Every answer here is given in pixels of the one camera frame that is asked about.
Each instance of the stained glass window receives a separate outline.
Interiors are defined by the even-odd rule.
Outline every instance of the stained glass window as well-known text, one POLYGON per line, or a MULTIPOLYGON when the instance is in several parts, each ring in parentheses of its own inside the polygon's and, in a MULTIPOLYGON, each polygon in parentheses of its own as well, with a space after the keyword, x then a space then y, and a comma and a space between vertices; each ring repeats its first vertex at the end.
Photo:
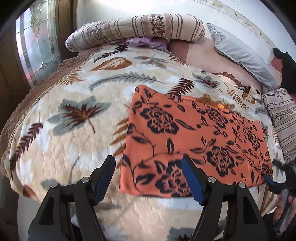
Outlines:
POLYGON ((15 23, 18 53, 31 88, 61 63, 55 5, 56 0, 37 0, 15 23))

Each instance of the bedspread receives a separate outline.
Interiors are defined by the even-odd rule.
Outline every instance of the bedspread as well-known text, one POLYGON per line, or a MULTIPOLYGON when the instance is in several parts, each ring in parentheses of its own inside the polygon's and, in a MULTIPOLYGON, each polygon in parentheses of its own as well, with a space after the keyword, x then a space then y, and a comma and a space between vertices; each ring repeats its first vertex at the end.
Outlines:
MULTIPOLYGON (((170 53, 111 45, 92 54, 28 106, 7 137, 6 150, 0 153, 12 188, 41 202, 52 182, 75 183, 111 154, 117 168, 105 199, 95 207, 107 239, 176 240, 179 235, 190 236, 202 210, 192 197, 166 199, 119 192, 128 110, 139 84, 160 93, 198 98, 207 94, 245 118, 259 120, 271 160, 283 161, 258 93, 238 89, 231 79, 188 66, 170 53)), ((275 167, 273 174, 275 181, 285 181, 275 167)), ((276 198, 265 184, 250 188, 250 192, 262 214, 272 209, 276 198)))

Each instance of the striped pillow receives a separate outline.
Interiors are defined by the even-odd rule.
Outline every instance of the striped pillow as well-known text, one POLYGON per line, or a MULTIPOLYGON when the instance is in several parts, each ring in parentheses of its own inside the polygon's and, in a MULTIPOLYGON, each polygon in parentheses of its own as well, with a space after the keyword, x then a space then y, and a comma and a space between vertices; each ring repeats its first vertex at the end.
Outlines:
POLYGON ((132 37, 161 37, 197 41, 205 35, 200 19, 189 14, 150 14, 87 23, 72 33, 66 47, 80 52, 103 43, 132 37))
POLYGON ((284 88, 261 97, 272 118, 285 162, 293 161, 296 157, 296 103, 284 88))

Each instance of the brown scalloped blanket edge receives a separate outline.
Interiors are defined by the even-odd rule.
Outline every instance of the brown scalloped blanket edge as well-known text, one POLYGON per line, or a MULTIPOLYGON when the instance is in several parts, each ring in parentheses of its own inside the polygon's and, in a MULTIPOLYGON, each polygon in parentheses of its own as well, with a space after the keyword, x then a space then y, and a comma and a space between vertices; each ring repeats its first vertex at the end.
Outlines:
POLYGON ((91 54, 99 52, 101 46, 88 49, 78 54, 77 57, 65 59, 62 64, 57 68, 57 71, 45 78, 43 81, 39 82, 21 103, 17 106, 15 111, 12 113, 8 121, 6 122, 1 135, 0 135, 0 173, 7 176, 4 159, 7 155, 7 149, 9 147, 9 140, 15 132, 15 127, 18 124, 22 116, 27 112, 27 110, 35 103, 41 94, 43 94, 47 89, 54 85, 57 81, 63 78, 65 75, 70 73, 72 70, 80 66, 84 61, 88 60, 91 54))

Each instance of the gray pillow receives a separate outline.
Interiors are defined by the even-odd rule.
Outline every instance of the gray pillow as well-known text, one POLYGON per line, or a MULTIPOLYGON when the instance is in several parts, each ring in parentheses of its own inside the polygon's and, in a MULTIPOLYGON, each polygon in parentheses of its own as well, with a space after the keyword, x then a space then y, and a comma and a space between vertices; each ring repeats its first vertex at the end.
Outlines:
POLYGON ((242 65, 261 82, 264 93, 277 87, 276 79, 268 65, 253 49, 226 30, 211 23, 207 23, 207 26, 217 51, 242 65))

